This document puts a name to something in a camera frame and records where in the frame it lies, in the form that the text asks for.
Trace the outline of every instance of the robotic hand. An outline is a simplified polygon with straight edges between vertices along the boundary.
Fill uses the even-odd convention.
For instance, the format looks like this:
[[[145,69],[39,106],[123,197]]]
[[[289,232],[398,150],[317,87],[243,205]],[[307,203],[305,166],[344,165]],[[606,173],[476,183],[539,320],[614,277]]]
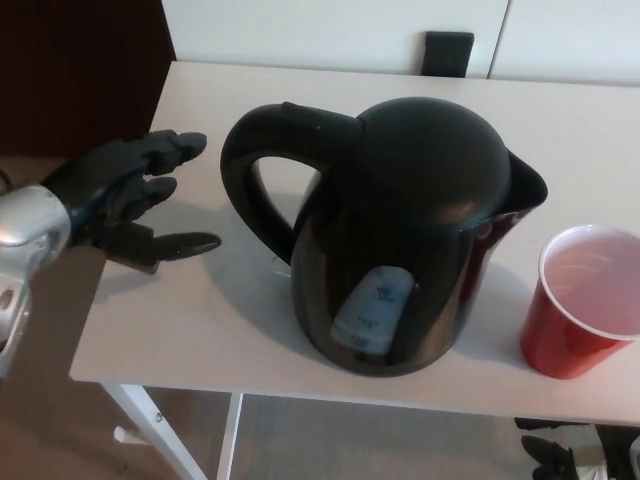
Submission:
[[[63,165],[41,185],[0,197],[0,377],[29,314],[29,280],[66,248],[91,245],[110,260],[153,274],[161,261],[220,245],[211,233],[154,237],[151,228],[133,223],[176,189],[175,179],[158,176],[197,157],[206,144],[202,134],[170,130],[113,141]]]

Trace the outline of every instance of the kettle base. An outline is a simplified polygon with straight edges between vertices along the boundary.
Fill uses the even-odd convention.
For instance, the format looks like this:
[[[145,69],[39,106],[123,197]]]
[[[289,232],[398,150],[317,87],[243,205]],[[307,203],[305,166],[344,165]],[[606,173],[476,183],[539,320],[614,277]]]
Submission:
[[[362,375],[363,377],[393,378],[410,375],[436,362],[453,346],[452,343],[428,361],[393,365],[389,364],[388,360],[380,355],[367,355],[365,353],[354,352],[341,345],[335,344],[335,342],[329,346],[321,345],[314,341],[313,336],[308,334],[303,323],[298,322],[298,324],[302,327],[302,331],[307,340],[309,340],[309,343],[332,365],[350,373]]]

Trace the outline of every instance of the white wall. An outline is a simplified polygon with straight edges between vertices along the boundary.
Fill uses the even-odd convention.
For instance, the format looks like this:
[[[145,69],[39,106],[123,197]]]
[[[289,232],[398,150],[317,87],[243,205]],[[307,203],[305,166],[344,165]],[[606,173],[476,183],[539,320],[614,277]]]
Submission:
[[[417,73],[427,30],[475,34],[486,77],[507,0],[163,0],[179,60]]]
[[[640,1],[512,0],[491,78],[640,85]]]

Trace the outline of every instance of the kettle handle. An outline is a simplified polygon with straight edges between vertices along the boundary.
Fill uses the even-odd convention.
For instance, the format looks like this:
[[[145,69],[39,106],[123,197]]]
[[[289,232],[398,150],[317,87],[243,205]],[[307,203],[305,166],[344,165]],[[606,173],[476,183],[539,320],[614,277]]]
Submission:
[[[256,161],[283,157],[326,172],[361,136],[357,118],[288,102],[258,107],[231,129],[220,159],[222,183],[242,220],[285,262],[296,237],[269,199]]]

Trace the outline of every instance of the white table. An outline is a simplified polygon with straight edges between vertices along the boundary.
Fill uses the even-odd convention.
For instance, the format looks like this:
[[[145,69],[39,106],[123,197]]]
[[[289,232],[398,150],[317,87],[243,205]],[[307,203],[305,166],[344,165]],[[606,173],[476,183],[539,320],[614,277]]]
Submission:
[[[285,100],[357,115],[404,96],[453,100],[485,117],[546,179],[549,199],[492,257],[469,325],[432,366],[360,377],[317,353],[296,324],[289,279],[240,221],[219,173],[231,126]],[[176,172],[172,200],[144,221],[158,233],[211,230],[223,244],[148,277],[109,263],[71,368],[111,394],[182,478],[204,478],[143,385],[232,392],[218,478],[228,478],[242,394],[586,422],[640,424],[640,345],[571,381],[529,369],[517,336],[538,253],[564,227],[600,223],[640,235],[640,89],[174,63],[153,129],[199,131],[209,146]],[[262,169],[291,218],[311,170]]]

